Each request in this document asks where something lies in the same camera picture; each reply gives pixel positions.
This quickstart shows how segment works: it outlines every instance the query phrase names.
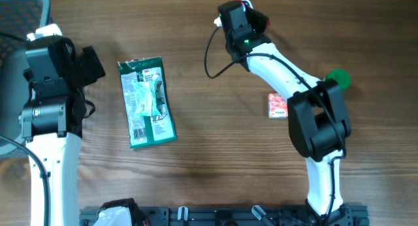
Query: table surface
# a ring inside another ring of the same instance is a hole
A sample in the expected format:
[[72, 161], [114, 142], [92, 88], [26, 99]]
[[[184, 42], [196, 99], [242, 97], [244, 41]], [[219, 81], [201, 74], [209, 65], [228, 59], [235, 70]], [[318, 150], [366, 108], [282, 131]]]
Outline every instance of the table surface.
[[[78, 51], [93, 45], [106, 77], [86, 88], [97, 106], [84, 120], [80, 208], [133, 197], [141, 206], [304, 204], [305, 160], [287, 120], [267, 116], [270, 86], [241, 66], [215, 80], [204, 49], [228, 0], [51, 0]], [[346, 202], [368, 206], [372, 225], [415, 225], [418, 215], [418, 0], [253, 0], [266, 34], [319, 78], [347, 70], [353, 132], [341, 164]], [[162, 56], [178, 140], [129, 149], [118, 61]], [[216, 35], [214, 74], [230, 62]], [[26, 159], [0, 165], [0, 225], [29, 225]]]

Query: black plastic part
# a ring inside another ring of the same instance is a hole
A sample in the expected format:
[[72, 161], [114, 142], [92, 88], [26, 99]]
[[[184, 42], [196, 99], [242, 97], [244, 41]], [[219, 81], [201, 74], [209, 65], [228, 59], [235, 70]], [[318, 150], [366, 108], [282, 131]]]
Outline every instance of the black plastic part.
[[[311, 205], [309, 204], [308, 200], [305, 200], [306, 203], [306, 211], [309, 215], [311, 215], [311, 222], [316, 222], [317, 225], [324, 225], [324, 222], [327, 218], [327, 215], [324, 214], [322, 216], [318, 215], [315, 210], [312, 209]], [[334, 210], [328, 220], [328, 224], [332, 225], [334, 222], [336, 221], [344, 221], [345, 218], [347, 217], [347, 213], [349, 212], [349, 210], [346, 208], [345, 204], [342, 204], [339, 209]]]
[[[313, 90], [321, 96], [344, 141], [351, 134], [351, 124], [340, 86], [331, 79], [318, 82]], [[309, 91], [296, 92], [287, 100], [289, 136], [301, 156], [322, 161], [325, 155], [342, 147], [325, 112], [314, 115], [315, 106], [317, 104]]]
[[[218, 10], [227, 41], [226, 49], [232, 60], [250, 53], [256, 46], [271, 43], [263, 33], [268, 21], [265, 15], [250, 7], [243, 7], [241, 1], [229, 1], [220, 5]], [[240, 64], [249, 71], [246, 60]]]
[[[366, 206], [351, 206], [345, 204], [344, 217], [329, 224], [334, 226], [369, 226]], [[265, 226], [252, 213], [251, 208], [189, 208], [186, 222], [178, 221], [177, 208], [167, 207], [140, 207], [140, 210], [150, 220], [152, 226]], [[263, 208], [266, 217], [277, 226], [318, 226], [315, 218], [307, 211], [305, 206], [285, 206], [279, 208]], [[97, 220], [99, 210], [82, 210], [80, 226], [91, 226]], [[223, 219], [224, 225], [218, 225]]]
[[65, 137], [67, 132], [82, 137], [87, 111], [83, 87], [106, 75], [95, 50], [88, 46], [77, 56], [72, 41], [59, 35], [41, 37], [26, 47], [30, 68], [24, 77], [37, 97], [22, 110], [22, 137], [32, 141], [35, 135]]
[[144, 222], [146, 222], [147, 217], [139, 209], [138, 205], [135, 203], [135, 201], [132, 198], [106, 202], [102, 205], [102, 207], [100, 207], [100, 211], [117, 207], [117, 206], [122, 206], [122, 207], [126, 207], [129, 209], [129, 212], [131, 213], [132, 225], [142, 225]]

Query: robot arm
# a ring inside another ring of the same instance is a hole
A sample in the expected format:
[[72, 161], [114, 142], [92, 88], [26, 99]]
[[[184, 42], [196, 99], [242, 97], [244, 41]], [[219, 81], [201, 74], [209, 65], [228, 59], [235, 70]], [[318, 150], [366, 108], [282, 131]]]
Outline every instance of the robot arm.
[[56, 24], [28, 34], [29, 69], [24, 76], [33, 96], [20, 115], [22, 137], [48, 175], [49, 218], [44, 219], [44, 188], [40, 171], [31, 164], [31, 226], [78, 225], [77, 166], [82, 120], [86, 113], [83, 87], [105, 75], [92, 47], [76, 56], [70, 39]]
[[[333, 80], [321, 82], [306, 74], [279, 53], [263, 33], [269, 22], [268, 18], [253, 10], [248, 0], [231, 1], [219, 6], [218, 10], [221, 20], [218, 26], [223, 27], [227, 51], [232, 59], [246, 57], [245, 61], [240, 62], [241, 65], [247, 71], [260, 76], [287, 100], [289, 136], [299, 154], [306, 158], [310, 186], [307, 207], [318, 222], [331, 223], [329, 219], [338, 217], [337, 210], [343, 204], [339, 181], [340, 160], [337, 159], [343, 156], [343, 147], [339, 138], [344, 142], [351, 133], [339, 86]], [[260, 53], [272, 57], [251, 56]], [[322, 100], [321, 104], [330, 116], [324, 112], [313, 114], [313, 107], [318, 105], [315, 103], [317, 98]]]

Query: green ball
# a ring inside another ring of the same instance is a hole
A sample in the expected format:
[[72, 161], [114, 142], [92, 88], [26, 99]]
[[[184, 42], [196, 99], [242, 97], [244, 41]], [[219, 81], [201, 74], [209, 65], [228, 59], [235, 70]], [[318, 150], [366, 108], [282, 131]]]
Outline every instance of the green ball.
[[351, 84], [350, 74], [343, 69], [334, 69], [326, 77], [325, 80], [334, 79], [340, 85], [343, 91], [347, 90]]

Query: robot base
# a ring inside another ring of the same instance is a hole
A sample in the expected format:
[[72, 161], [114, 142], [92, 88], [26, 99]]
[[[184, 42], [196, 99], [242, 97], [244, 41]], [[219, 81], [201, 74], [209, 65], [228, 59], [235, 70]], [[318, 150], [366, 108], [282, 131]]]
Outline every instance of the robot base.
[[[345, 204], [344, 217], [332, 222], [334, 226], [369, 226], [367, 206]], [[178, 220], [177, 208], [140, 207], [152, 226], [266, 226], [252, 213], [251, 208], [190, 208], [187, 220]], [[318, 225], [312, 215], [307, 214], [306, 206], [284, 206], [265, 208], [266, 217], [277, 226]], [[80, 226], [92, 226], [97, 221], [99, 209], [82, 210]]]

